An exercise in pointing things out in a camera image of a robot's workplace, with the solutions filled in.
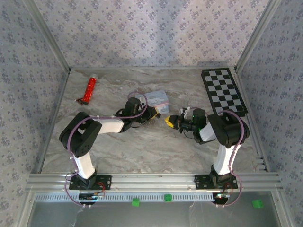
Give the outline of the right aluminium side rail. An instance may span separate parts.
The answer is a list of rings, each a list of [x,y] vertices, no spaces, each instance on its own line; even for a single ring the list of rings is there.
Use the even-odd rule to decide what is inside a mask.
[[[254,144],[255,151],[258,155],[257,160],[262,160],[262,163],[258,164],[258,170],[260,172],[271,172],[270,166],[268,163],[268,159],[266,156],[266,152],[264,150],[264,147],[263,147],[263,144],[261,141],[261,137],[260,137],[258,128],[256,126],[256,121],[254,119],[253,111],[252,111],[248,96],[245,91],[244,84],[242,82],[241,77],[238,75],[236,69],[234,69],[234,80],[238,86],[239,92],[240,92],[242,99],[245,103],[245,106],[248,110],[248,113],[246,114],[246,118],[247,118],[248,125],[250,128],[252,143]]]

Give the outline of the long aluminium base rail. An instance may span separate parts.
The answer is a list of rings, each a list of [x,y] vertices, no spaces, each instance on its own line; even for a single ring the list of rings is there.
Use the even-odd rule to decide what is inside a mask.
[[[111,192],[194,192],[196,184],[192,173],[112,173]],[[31,174],[26,191],[62,192],[66,174]],[[238,186],[243,191],[280,191],[283,189],[279,174],[238,173]]]

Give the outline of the aluminium side rail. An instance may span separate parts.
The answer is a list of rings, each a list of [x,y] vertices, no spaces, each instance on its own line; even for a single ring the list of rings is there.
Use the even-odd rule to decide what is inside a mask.
[[[238,86],[239,92],[240,92],[242,99],[245,103],[245,106],[248,110],[248,113],[246,114],[246,118],[247,118],[248,125],[250,128],[252,143],[254,144],[255,151],[258,155],[257,160],[262,160],[262,163],[258,164],[258,170],[260,172],[271,172],[270,166],[268,163],[268,159],[266,156],[266,152],[264,150],[264,147],[263,147],[263,144],[261,141],[261,137],[260,137],[258,128],[256,126],[256,121],[254,119],[253,111],[252,111],[248,96],[245,91],[244,84],[242,82],[241,77],[238,75],[236,69],[234,69],[234,80]]]
[[[55,126],[56,117],[57,117],[57,114],[60,109],[62,97],[63,97],[64,91],[65,91],[66,84],[67,84],[70,73],[71,73],[71,68],[68,68],[67,72],[63,74],[63,79],[61,80],[59,90],[58,90],[59,93],[56,96],[56,99],[54,101],[53,110],[51,111],[51,115],[49,118],[51,121],[47,128],[47,135],[46,135],[45,140],[43,140],[42,145],[39,148],[39,152],[37,153],[37,156],[35,158],[34,166],[33,166],[33,169],[31,170],[31,174],[40,174],[42,171],[46,153],[47,153],[49,143],[50,143],[50,140],[52,137],[53,129]]]

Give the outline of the aluminium corner post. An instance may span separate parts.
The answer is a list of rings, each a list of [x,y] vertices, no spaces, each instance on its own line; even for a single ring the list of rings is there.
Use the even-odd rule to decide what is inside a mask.
[[[58,60],[61,67],[66,71],[70,72],[70,67],[68,62],[66,61],[59,45],[57,44],[55,37],[53,36],[51,30],[47,26],[39,8],[37,7],[34,0],[22,0],[25,4],[26,8],[28,9],[29,13],[31,14],[32,19],[37,24],[40,32],[42,33],[43,37],[45,38],[47,44],[49,45],[50,49],[52,50],[54,56]]]
[[[261,14],[243,52],[241,53],[236,65],[235,71],[237,73],[241,72],[249,57],[251,56],[254,48],[258,44],[262,34],[264,33],[266,27],[268,26],[271,18],[273,17],[276,9],[279,7],[282,0],[268,0],[268,3]]]

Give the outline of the red glitter tube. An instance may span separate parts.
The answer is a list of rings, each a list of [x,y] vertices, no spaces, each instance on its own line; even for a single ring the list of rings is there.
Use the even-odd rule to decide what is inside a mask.
[[[87,84],[87,87],[86,87],[86,90],[85,90],[85,93],[84,93],[84,96],[81,99],[82,103],[84,105],[88,105],[89,104],[89,102],[90,102],[90,100],[92,98],[94,86],[95,86],[95,83],[96,83],[97,79],[98,79],[98,75],[97,74],[90,74],[89,80],[88,80],[88,84]]]

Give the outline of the cartoon bunny tin box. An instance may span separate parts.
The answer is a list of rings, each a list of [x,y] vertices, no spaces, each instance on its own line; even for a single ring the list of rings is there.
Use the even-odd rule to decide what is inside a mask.
[[[147,98],[148,105],[155,107],[160,114],[169,113],[169,99],[164,90],[153,91],[144,95]]]

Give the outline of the aluminium rear rail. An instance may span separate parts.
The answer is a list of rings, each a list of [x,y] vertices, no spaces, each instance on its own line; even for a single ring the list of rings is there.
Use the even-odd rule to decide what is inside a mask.
[[[97,70],[126,70],[126,69],[140,69],[140,70],[160,70],[160,69],[219,69],[219,68],[232,68],[235,66],[124,66],[124,67],[72,67],[71,70],[83,71],[97,71]]]

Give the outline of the left aluminium side rail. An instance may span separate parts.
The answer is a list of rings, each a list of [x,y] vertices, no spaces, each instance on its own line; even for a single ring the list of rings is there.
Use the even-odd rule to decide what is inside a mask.
[[[42,145],[39,148],[39,152],[37,153],[37,156],[35,158],[34,166],[33,166],[33,169],[31,170],[31,174],[40,174],[42,171],[46,153],[47,153],[49,143],[50,143],[50,140],[52,137],[53,129],[55,126],[56,117],[57,117],[57,114],[60,109],[62,97],[63,97],[64,91],[65,91],[66,84],[67,84],[70,73],[71,73],[71,68],[68,68],[67,72],[63,74],[63,79],[61,80],[59,90],[58,90],[59,93],[56,96],[56,99],[54,101],[53,110],[51,111],[51,115],[49,118],[51,121],[47,128],[47,135],[46,135],[45,140],[43,140]]]

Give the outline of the right aluminium corner post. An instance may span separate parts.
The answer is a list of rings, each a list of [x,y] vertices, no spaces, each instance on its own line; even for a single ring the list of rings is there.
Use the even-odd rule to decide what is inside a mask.
[[[273,17],[276,9],[279,7],[282,0],[268,0],[268,3],[261,14],[243,52],[241,53],[236,65],[235,71],[237,73],[241,72],[249,57],[251,56],[254,48],[258,44],[262,34],[264,33],[266,27],[268,26],[271,18]]]

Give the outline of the black grey chessboard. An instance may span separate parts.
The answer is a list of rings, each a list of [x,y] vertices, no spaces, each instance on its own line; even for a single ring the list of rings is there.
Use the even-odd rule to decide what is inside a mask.
[[[248,113],[229,68],[202,70],[201,77],[214,113],[232,110],[239,117]]]

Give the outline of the left aluminium corner post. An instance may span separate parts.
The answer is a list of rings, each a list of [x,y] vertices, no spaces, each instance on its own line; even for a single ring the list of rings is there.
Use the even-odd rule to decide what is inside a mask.
[[[34,0],[22,0],[25,4],[26,8],[28,9],[29,13],[31,14],[32,19],[37,24],[40,32],[42,33],[43,37],[45,38],[47,44],[49,45],[50,49],[52,50],[54,56],[58,60],[61,67],[66,71],[70,72],[70,67],[68,62],[66,61],[59,45],[57,44],[55,37],[53,36],[51,30],[47,26],[39,8],[37,7]]]

